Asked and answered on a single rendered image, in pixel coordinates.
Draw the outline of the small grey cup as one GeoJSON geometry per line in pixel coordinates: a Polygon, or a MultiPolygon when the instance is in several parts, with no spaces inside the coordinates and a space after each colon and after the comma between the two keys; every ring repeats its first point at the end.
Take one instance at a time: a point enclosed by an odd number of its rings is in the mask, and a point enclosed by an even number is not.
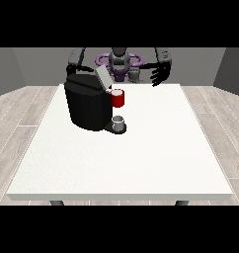
{"type": "Polygon", "coordinates": [[[124,119],[122,116],[114,116],[112,118],[113,130],[121,131],[124,128],[124,119]]]}

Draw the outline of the small grey coffee pod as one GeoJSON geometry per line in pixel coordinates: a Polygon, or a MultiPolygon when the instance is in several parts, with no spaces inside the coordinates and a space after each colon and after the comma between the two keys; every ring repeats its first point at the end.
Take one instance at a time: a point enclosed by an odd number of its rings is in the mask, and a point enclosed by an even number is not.
{"type": "Polygon", "coordinates": [[[138,68],[131,68],[128,71],[128,80],[133,83],[137,83],[139,81],[140,70],[138,68]]]}

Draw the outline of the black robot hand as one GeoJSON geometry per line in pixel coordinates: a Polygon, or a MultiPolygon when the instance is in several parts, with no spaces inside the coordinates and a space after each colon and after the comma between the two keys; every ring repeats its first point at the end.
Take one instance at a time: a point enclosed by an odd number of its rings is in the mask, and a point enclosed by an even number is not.
{"type": "Polygon", "coordinates": [[[68,64],[66,67],[67,75],[75,74],[77,71],[93,72],[94,69],[88,66],[75,65],[75,64],[68,64]]]}
{"type": "Polygon", "coordinates": [[[150,79],[152,80],[152,86],[158,86],[163,81],[166,81],[171,72],[171,63],[170,62],[160,62],[155,64],[155,68],[152,71],[150,79]]]}

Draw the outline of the red pod holder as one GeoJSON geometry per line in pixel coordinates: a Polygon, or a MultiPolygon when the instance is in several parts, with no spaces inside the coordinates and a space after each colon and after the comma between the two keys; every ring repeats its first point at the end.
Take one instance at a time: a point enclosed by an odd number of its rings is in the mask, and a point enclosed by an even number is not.
{"type": "Polygon", "coordinates": [[[114,89],[111,91],[112,106],[120,108],[124,105],[124,91],[122,89],[114,89]]]}

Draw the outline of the pale grey machine lid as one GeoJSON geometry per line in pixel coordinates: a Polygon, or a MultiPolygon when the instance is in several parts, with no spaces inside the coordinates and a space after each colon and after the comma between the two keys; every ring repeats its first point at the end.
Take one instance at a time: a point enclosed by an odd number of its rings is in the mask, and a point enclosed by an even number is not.
{"type": "Polygon", "coordinates": [[[101,65],[95,69],[95,74],[99,78],[101,85],[105,90],[108,90],[112,84],[113,80],[108,72],[108,69],[105,65],[101,65]]]}

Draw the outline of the black coffee machine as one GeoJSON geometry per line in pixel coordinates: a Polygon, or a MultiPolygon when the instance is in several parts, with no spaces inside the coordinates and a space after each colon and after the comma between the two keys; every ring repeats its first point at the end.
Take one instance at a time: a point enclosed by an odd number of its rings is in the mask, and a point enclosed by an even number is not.
{"type": "Polygon", "coordinates": [[[71,74],[66,78],[64,90],[71,121],[85,130],[107,130],[114,134],[126,132],[113,130],[111,91],[105,90],[99,78],[90,74],[71,74]]]}

